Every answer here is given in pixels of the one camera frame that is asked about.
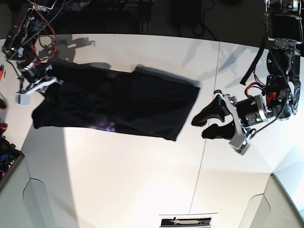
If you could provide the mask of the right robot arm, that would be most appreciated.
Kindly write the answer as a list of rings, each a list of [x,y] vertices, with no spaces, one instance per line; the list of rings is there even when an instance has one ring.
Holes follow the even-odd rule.
[[[60,83],[55,76],[48,76],[51,65],[44,62],[57,52],[57,41],[52,22],[60,15],[66,2],[64,0],[12,0],[8,7],[12,13],[12,27],[8,32],[2,52],[9,64],[13,61],[13,69],[17,73],[19,91],[15,102],[28,105],[34,92],[45,93],[52,84]],[[40,57],[35,43],[40,34],[50,37],[52,53],[48,57]]]

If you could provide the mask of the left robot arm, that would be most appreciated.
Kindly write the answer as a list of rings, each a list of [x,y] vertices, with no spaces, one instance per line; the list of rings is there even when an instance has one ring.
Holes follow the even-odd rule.
[[[257,134],[256,124],[269,126],[297,113],[301,90],[298,46],[304,41],[303,6],[301,0],[265,1],[266,34],[241,80],[246,86],[246,98],[238,101],[234,96],[216,90],[214,100],[193,118],[191,124],[203,127],[209,119],[224,121],[226,116],[232,116],[233,120],[222,126],[207,127],[203,138],[231,140],[240,136],[251,139]],[[247,85],[248,78],[256,75],[256,66],[265,49],[268,50],[266,81],[256,77]]]

